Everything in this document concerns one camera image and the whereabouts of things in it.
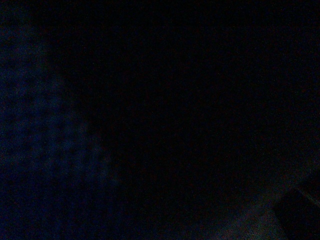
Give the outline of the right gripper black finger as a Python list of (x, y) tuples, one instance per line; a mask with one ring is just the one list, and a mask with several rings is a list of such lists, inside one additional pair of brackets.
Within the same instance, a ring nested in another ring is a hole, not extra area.
[(303, 185), (288, 191), (274, 206), (290, 240), (320, 240), (320, 187)]

